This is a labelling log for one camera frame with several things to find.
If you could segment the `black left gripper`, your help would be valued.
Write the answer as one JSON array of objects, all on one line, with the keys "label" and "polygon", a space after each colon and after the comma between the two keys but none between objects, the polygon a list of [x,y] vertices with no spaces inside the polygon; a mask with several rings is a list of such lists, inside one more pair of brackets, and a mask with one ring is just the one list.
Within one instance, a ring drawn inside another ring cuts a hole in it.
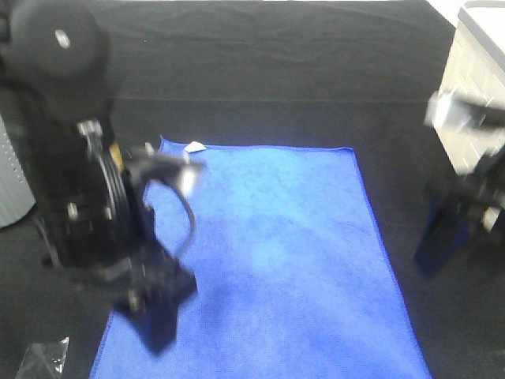
[{"label": "black left gripper", "polygon": [[151,213],[131,183],[110,124],[49,121],[40,132],[42,265],[77,290],[114,305],[152,354],[176,339],[179,307],[197,291],[194,273],[152,241]]}]

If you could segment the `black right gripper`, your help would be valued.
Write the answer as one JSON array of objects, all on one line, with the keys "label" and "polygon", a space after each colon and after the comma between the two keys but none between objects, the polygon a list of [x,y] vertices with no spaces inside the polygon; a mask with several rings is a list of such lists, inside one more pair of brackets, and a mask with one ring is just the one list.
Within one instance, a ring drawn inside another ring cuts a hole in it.
[{"label": "black right gripper", "polygon": [[427,185],[432,203],[414,262],[436,275],[469,236],[504,240],[504,149],[485,153],[472,171],[435,174]]}]

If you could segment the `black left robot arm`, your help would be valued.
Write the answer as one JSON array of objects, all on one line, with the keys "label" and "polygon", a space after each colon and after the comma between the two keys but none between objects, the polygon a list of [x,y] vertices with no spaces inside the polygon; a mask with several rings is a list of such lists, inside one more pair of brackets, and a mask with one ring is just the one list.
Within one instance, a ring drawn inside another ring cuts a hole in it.
[{"label": "black left robot arm", "polygon": [[181,264],[203,164],[133,148],[110,122],[110,37],[82,1],[1,4],[1,117],[36,200],[43,264],[109,303],[158,355],[196,292]]}]

